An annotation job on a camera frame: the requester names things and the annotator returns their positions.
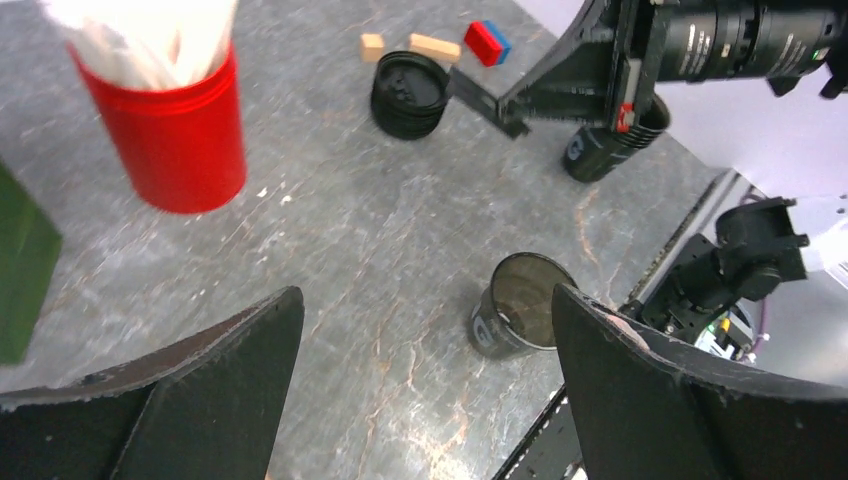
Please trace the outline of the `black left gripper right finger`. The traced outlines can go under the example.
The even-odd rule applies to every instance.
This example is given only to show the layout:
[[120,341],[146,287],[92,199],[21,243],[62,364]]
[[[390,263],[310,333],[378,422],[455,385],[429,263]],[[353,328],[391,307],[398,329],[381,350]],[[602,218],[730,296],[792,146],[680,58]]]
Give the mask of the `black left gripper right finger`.
[[710,355],[557,285],[552,324],[592,479],[843,479],[847,391]]

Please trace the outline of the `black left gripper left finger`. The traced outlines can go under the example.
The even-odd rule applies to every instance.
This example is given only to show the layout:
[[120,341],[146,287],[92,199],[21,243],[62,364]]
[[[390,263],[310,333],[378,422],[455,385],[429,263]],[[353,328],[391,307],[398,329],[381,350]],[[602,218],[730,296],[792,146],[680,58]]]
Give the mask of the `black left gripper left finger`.
[[131,362],[1,396],[5,479],[263,479],[305,317],[295,286]]

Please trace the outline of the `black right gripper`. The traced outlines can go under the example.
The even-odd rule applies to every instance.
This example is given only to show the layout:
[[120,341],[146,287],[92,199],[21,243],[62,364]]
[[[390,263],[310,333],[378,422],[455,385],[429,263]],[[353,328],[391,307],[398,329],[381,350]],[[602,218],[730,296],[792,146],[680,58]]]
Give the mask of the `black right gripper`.
[[448,91],[513,140],[530,133],[525,119],[628,130],[654,104],[662,51],[661,1],[585,1],[499,99],[456,66]]

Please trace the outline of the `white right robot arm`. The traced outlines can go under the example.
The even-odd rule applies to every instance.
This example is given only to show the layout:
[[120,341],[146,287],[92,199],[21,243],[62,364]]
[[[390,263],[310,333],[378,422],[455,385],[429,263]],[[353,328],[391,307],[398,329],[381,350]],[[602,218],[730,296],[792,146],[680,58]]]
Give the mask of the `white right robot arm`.
[[553,47],[505,94],[457,68],[449,93],[511,138],[528,121],[627,132],[657,84],[763,78],[776,96],[821,67],[821,96],[847,90],[843,1],[586,1]]

